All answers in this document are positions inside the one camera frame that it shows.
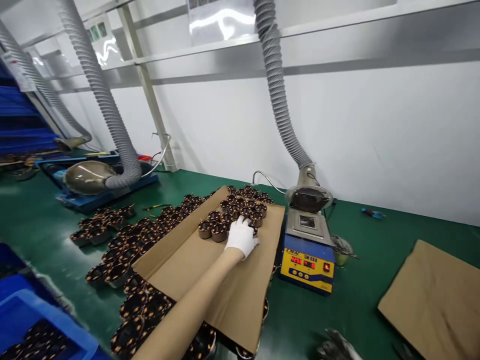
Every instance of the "gray corrugated hose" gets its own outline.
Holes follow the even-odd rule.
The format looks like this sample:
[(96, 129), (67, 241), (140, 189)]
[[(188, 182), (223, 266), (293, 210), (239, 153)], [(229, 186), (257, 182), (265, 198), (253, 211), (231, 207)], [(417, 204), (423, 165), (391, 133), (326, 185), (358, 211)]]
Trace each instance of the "gray corrugated hose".
[(15, 40), (2, 21), (0, 21), (0, 42), (5, 50), (8, 51), (16, 61), (18, 61), (48, 103), (58, 110), (58, 112), (71, 125), (72, 128), (81, 134), (81, 137), (85, 140), (84, 142), (86, 143), (92, 140), (92, 135), (90, 135), (90, 133), (82, 125), (80, 125), (77, 120), (75, 120), (60, 99), (58, 93), (39, 73), (37, 68), (32, 63), (32, 59), (30, 59), (30, 57), (22, 51), (19, 43)]
[(107, 178), (105, 186), (109, 189), (126, 188), (137, 182), (142, 175), (137, 153), (122, 121), (112, 92), (107, 85), (104, 73), (97, 60), (97, 55), (87, 36), (87, 31), (74, 1), (56, 0), (56, 5), (63, 27), (75, 49), (83, 73), (90, 84), (90, 88), (105, 118), (108, 130), (123, 163), (123, 174)]
[(300, 145), (290, 120), (284, 85), (280, 33), (276, 23), (275, 2), (274, 0), (254, 0), (253, 5), (276, 127), (280, 132), (283, 144), (295, 160), (298, 168), (301, 169), (306, 165), (313, 164), (313, 161)]

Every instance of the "white glove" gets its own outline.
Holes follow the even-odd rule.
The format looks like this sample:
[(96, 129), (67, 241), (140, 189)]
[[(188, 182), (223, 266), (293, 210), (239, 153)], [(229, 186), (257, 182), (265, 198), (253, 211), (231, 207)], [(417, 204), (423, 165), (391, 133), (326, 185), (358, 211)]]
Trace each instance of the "white glove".
[(234, 221), (230, 225), (230, 233), (228, 235), (228, 241), (226, 242), (225, 249), (237, 248), (245, 257), (243, 260), (249, 257), (252, 250), (259, 244), (259, 239), (254, 237), (254, 229), (249, 226), (250, 219), (244, 221), (244, 217), (240, 215), (237, 221)]

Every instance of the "cardboard sheet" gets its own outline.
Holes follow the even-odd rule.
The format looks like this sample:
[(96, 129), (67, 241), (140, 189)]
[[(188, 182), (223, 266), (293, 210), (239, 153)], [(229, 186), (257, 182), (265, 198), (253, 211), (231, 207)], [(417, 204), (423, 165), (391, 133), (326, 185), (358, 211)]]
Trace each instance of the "cardboard sheet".
[[(229, 195), (224, 186), (152, 247), (134, 270), (158, 290), (178, 301), (218, 259), (226, 241), (216, 243), (198, 235), (200, 220)], [(255, 354), (262, 327), (264, 298), (270, 283), (285, 208), (267, 205), (258, 229), (259, 245), (229, 273), (218, 290), (205, 321)]]
[(378, 309), (426, 360), (480, 359), (480, 270), (422, 240)]

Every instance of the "blue plastic crate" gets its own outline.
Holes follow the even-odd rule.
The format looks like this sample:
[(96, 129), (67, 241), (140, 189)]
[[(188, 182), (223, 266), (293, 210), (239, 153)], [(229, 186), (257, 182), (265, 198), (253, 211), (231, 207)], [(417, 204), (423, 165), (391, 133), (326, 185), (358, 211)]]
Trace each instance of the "blue plastic crate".
[(22, 343), (26, 332), (40, 319), (47, 319), (76, 344), (70, 360), (91, 360), (96, 354), (99, 344), (88, 332), (29, 290), (19, 290), (0, 302), (0, 354)]

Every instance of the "digital display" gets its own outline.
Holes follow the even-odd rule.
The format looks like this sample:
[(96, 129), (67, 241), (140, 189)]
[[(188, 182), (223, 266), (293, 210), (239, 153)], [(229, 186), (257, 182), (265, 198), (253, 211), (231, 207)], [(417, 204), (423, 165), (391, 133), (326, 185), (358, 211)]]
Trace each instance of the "digital display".
[(299, 257), (292, 256), (292, 257), (291, 257), (291, 260), (292, 260), (294, 263), (297, 263), (297, 264), (302, 265), (302, 259), (299, 258)]
[(304, 261), (303, 262), (303, 265), (305, 265), (307, 268), (312, 268), (312, 269), (315, 269), (315, 263), (313, 262), (309, 262), (309, 261)]

